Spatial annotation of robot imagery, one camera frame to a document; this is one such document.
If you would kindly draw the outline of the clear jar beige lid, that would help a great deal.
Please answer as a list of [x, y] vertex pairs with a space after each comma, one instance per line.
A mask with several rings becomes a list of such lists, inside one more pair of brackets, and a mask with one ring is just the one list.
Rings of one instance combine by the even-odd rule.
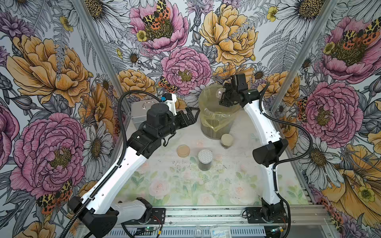
[[216, 90], [215, 96], [218, 101], [221, 101], [224, 98], [224, 93], [226, 91], [226, 88], [221, 87]]

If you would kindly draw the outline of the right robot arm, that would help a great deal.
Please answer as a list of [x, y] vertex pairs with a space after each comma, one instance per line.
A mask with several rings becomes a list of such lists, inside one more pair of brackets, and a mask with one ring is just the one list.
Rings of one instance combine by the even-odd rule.
[[224, 107], [240, 105], [250, 117], [259, 133], [259, 147], [253, 150], [253, 158], [260, 165], [264, 192], [262, 196], [261, 217], [265, 222], [274, 222], [285, 215], [284, 202], [279, 198], [277, 170], [275, 164], [288, 146], [272, 120], [265, 113], [262, 92], [249, 89], [244, 74], [231, 76], [231, 81], [223, 85], [224, 92], [219, 104]]

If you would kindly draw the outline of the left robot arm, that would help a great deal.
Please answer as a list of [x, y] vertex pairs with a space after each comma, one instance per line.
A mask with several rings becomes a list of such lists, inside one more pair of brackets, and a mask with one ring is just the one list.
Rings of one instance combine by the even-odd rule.
[[89, 230], [86, 237], [105, 237], [117, 224], [130, 221], [146, 224], [152, 205], [138, 197], [132, 202], [115, 202], [117, 194], [135, 171], [161, 146], [167, 146], [176, 131], [196, 123], [198, 114], [187, 107], [176, 113], [165, 103], [157, 103], [147, 111], [142, 122], [130, 138], [124, 137], [120, 158], [101, 180], [82, 197], [69, 201], [70, 209]]

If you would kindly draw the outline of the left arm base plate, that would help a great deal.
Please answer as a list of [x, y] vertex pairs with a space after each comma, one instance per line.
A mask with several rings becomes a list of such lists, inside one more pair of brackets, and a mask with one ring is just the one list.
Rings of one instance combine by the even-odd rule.
[[166, 218], [165, 208], [148, 208], [143, 215], [143, 224], [164, 225]]

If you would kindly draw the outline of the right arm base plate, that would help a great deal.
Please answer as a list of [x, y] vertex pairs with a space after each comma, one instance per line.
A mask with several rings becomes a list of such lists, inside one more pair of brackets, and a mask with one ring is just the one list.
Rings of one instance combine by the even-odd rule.
[[249, 224], [273, 224], [288, 222], [288, 216], [284, 208], [272, 209], [266, 207], [247, 207], [242, 216], [247, 219]]

